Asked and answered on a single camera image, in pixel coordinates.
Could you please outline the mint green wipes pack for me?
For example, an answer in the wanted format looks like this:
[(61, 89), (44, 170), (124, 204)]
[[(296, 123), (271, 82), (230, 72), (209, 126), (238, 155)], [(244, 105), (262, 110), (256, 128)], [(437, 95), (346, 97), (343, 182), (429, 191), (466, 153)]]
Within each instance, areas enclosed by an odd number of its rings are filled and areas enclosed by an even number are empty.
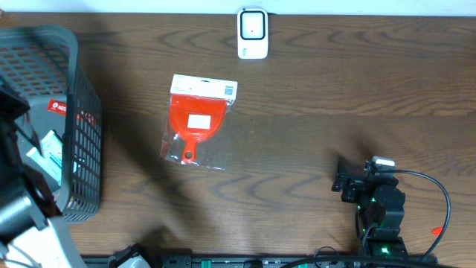
[(62, 142), (57, 134), (50, 130), (40, 141), (42, 152), (35, 147), (30, 149), (26, 156), (32, 159), (58, 184), (62, 185)]

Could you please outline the red dustpan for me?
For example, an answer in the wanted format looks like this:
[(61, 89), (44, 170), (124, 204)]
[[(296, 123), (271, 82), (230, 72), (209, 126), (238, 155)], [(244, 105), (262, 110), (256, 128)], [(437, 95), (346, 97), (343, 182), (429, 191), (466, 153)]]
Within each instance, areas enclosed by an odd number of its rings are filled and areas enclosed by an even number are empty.
[(224, 170), (238, 82), (174, 74), (160, 156), (180, 165)]

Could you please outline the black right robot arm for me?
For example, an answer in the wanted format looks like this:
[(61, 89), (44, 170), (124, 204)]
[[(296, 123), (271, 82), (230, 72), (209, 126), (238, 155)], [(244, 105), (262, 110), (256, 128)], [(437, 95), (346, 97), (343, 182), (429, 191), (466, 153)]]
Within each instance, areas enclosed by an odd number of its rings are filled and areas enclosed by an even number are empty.
[(405, 216), (405, 194), (397, 188), (395, 169), (395, 161), (379, 156), (366, 162), (362, 172), (353, 169), (345, 159), (338, 161), (332, 190), (341, 194), (343, 202), (357, 206), (356, 231), (363, 255), (409, 257), (399, 236)]

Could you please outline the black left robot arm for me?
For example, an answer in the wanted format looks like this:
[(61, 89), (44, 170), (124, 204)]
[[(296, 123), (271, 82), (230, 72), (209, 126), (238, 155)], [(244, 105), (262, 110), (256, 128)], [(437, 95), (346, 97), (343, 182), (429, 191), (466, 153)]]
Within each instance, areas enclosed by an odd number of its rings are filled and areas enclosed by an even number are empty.
[(85, 267), (70, 229), (42, 174), (22, 161), (18, 135), (42, 151), (34, 130), (16, 119), (29, 103), (1, 83), (1, 264), (6, 267)]

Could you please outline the red snack stick packet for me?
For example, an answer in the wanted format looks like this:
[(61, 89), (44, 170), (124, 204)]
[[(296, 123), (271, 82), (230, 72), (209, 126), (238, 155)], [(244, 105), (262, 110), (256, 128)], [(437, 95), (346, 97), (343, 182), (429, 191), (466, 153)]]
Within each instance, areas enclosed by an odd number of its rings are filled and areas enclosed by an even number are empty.
[(54, 112), (56, 114), (66, 115), (67, 103), (59, 101), (59, 100), (50, 99), (47, 105), (47, 110), (49, 112)]

